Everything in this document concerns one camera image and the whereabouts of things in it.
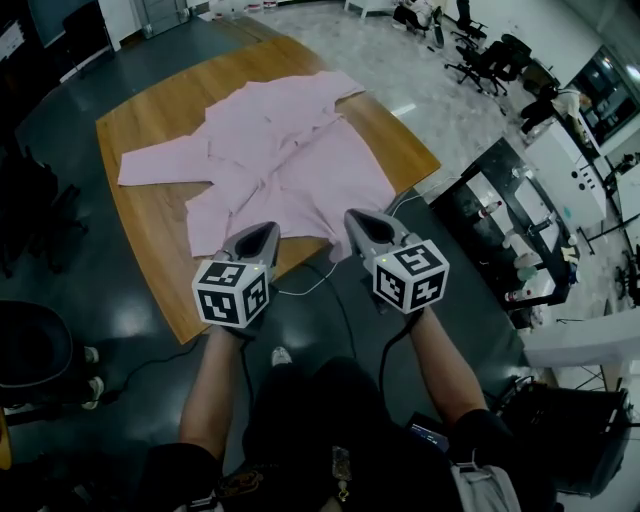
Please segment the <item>bottle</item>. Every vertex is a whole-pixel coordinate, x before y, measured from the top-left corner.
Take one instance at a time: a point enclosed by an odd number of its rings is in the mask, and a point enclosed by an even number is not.
[[[513,260],[515,268],[534,267],[538,263],[542,263],[542,258],[537,252],[527,252]]]
[[[483,206],[478,210],[478,215],[481,219],[487,218],[493,212],[495,212],[498,208],[502,206],[502,201],[495,201],[493,203],[489,203],[487,206]]]
[[[526,283],[529,279],[533,279],[538,273],[538,269],[536,267],[523,267],[518,269],[518,279],[523,283]]]
[[[553,224],[553,221],[550,218],[544,219],[540,224],[536,224],[535,226],[530,226],[527,230],[527,233],[530,235],[534,233],[540,233],[543,229],[547,229],[549,226]]]
[[[518,302],[520,300],[530,299],[531,290],[514,290],[504,294],[504,300],[507,302]]]

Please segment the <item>white desk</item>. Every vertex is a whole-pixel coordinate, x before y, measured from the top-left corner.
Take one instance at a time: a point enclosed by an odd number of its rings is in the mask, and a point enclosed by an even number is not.
[[[605,219],[607,199],[597,171],[585,167],[580,149],[560,123],[552,123],[526,153],[538,168],[536,178],[571,231]]]
[[[617,176],[616,181],[618,182],[622,222],[627,222],[640,214],[640,164],[622,176]],[[640,244],[640,219],[629,223],[625,230],[629,236],[631,248],[635,249],[635,246]]]

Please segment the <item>pink shirt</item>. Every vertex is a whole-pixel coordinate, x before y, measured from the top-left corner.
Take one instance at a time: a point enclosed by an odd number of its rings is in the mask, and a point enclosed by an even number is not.
[[[204,181],[214,186],[187,201],[193,256],[265,221],[282,236],[315,236],[349,256],[344,213],[382,210],[395,196],[369,147],[335,111],[362,92],[342,72],[321,71],[248,82],[205,111],[193,135],[122,155],[120,185]]]

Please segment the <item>keychain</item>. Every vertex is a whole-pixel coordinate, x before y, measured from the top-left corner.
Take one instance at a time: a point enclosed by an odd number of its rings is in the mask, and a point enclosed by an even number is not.
[[[349,451],[339,446],[333,447],[333,477],[338,480],[338,499],[344,503],[349,496],[347,482],[351,481],[351,463],[349,462]]]

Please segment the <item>window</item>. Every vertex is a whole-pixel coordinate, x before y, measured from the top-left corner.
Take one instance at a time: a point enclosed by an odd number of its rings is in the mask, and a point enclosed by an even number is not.
[[[603,47],[569,86],[591,98],[592,106],[581,107],[581,112],[599,145],[640,111],[628,80],[624,67]]]

